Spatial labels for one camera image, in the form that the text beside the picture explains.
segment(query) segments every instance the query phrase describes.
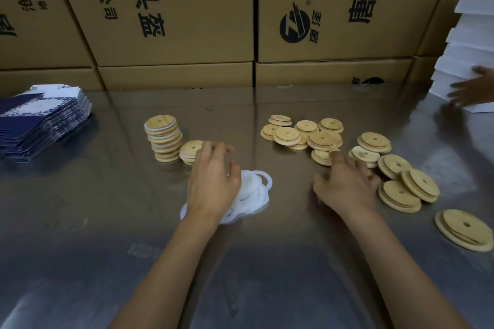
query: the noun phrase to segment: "stainless steel table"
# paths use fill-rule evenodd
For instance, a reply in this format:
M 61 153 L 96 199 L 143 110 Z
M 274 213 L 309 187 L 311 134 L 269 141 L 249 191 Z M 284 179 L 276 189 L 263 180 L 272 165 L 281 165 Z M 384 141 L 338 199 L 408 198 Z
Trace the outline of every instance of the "stainless steel table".
M 460 208 L 494 228 L 494 115 L 440 111 L 424 89 L 311 86 L 92 94 L 93 116 L 30 164 L 0 161 L 0 324 L 104 328 L 179 222 L 190 168 L 154 160 L 143 124 L 176 116 L 186 140 L 235 145 L 244 169 L 274 180 L 268 208 L 223 226 L 207 247 L 182 316 L 192 328 L 382 328 L 390 319 L 355 239 L 316 204 L 309 151 L 261 138 L 271 114 L 341 120 L 391 139 L 442 195 L 417 214 L 378 209 L 474 328 L 494 322 L 492 253 L 461 249 L 433 224 Z

